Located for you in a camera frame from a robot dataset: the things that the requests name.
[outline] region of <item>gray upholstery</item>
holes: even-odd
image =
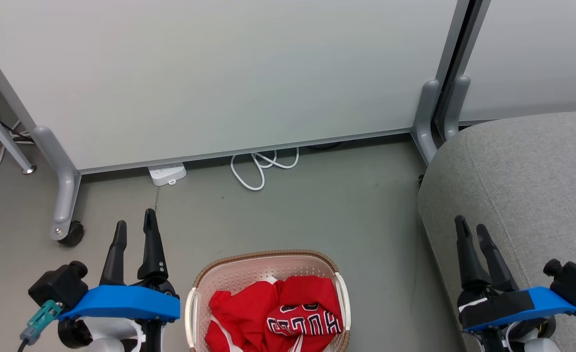
[[[542,273],[548,260],[576,262],[576,113],[463,130],[433,158],[418,203],[453,306],[462,290],[458,214],[473,232],[478,223],[487,226],[521,287],[548,286],[552,279]],[[558,317],[554,341],[562,352],[576,352],[576,318]]]

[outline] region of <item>whiteboard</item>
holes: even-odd
[[[576,0],[490,2],[460,120],[576,111]]]
[[[455,0],[0,0],[0,69],[79,170],[408,129]]]

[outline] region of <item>concrete floor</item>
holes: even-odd
[[[424,171],[408,136],[307,152],[292,170],[269,169],[261,192],[244,189],[228,159],[187,165],[174,186],[155,187],[146,169],[85,176],[75,218],[83,241],[49,240],[56,176],[35,147],[22,146],[37,171],[24,176],[6,155],[0,166],[0,351],[14,351],[38,307],[27,289],[46,270],[72,260],[98,283],[116,221],[128,224],[125,279],[142,260],[143,212],[156,208],[170,281],[183,297],[201,269],[228,256],[313,249],[340,267],[351,294],[351,352],[461,351],[449,303],[416,212]],[[248,156],[237,169],[257,182]],[[282,158],[291,162],[292,156]],[[63,351],[50,326],[27,352]],[[165,351],[187,350],[182,321],[167,329]]]

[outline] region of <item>basket handle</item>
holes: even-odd
[[[197,343],[197,288],[193,287],[186,298],[186,308],[183,312],[183,321],[186,326],[186,340],[188,347],[194,348]]]
[[[349,304],[349,291],[347,290],[347,285],[344,283],[344,279],[339,272],[335,273],[335,278],[337,279],[335,286],[338,291],[338,299],[340,300],[340,305],[342,307],[344,330],[349,331],[351,330],[351,304]]]

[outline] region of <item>teal connector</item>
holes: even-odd
[[[27,322],[27,327],[20,334],[21,341],[27,340],[27,345],[29,346],[35,344],[40,338],[41,332],[58,318],[60,312],[62,312],[62,306],[55,303],[55,301],[50,299],[45,302]]]

